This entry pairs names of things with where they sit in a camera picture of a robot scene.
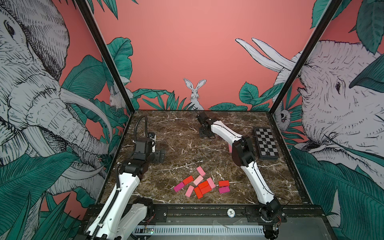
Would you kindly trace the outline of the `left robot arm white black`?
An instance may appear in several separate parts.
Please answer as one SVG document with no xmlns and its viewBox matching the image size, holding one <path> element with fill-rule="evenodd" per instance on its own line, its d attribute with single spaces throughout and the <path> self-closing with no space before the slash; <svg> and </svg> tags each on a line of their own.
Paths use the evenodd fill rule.
<svg viewBox="0 0 384 240">
<path fill-rule="evenodd" d="M 129 200 L 151 163 L 162 163 L 165 151 L 156 150 L 156 134 L 135 142 L 134 151 L 116 171 L 116 184 L 99 215 L 84 233 L 86 240 L 127 240 L 136 227 L 154 217 L 153 201 L 137 199 L 125 214 Z"/>
</svg>

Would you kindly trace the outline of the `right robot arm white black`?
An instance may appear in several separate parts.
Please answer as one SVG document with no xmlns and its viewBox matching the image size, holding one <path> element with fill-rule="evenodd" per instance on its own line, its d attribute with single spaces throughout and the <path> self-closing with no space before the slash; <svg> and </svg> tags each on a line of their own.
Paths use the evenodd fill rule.
<svg viewBox="0 0 384 240">
<path fill-rule="evenodd" d="M 204 112 L 197 114 L 200 131 L 206 136 L 218 135 L 232 146 L 233 162 L 239 166 L 250 180 L 260 205 L 261 218 L 266 223 L 279 223 L 283 207 L 278 197 L 272 193 L 256 164 L 255 150 L 250 137 L 236 133 L 222 121 L 210 118 Z"/>
</svg>

